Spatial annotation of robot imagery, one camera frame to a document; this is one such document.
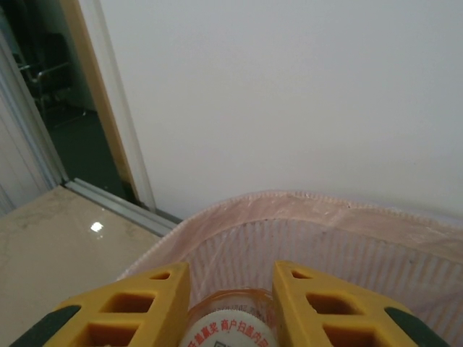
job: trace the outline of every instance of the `wooden door frame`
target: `wooden door frame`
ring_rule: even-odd
[[[59,0],[122,183],[155,211],[127,97],[99,1]]]

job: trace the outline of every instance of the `door frame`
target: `door frame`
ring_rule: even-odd
[[[59,0],[123,185],[156,205],[99,1]]]

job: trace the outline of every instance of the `marble floor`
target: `marble floor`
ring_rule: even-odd
[[[0,346],[61,301],[115,280],[158,240],[62,187],[0,219]]]

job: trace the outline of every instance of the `white bottle cap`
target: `white bottle cap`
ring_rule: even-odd
[[[271,329],[243,311],[223,309],[204,316],[179,347],[278,347]]]

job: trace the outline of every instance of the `pink plastic bag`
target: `pink plastic bag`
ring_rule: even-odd
[[[187,261],[193,307],[217,291],[271,291],[275,260],[389,296],[463,346],[463,228],[372,205],[304,192],[230,199],[178,225],[120,278]]]

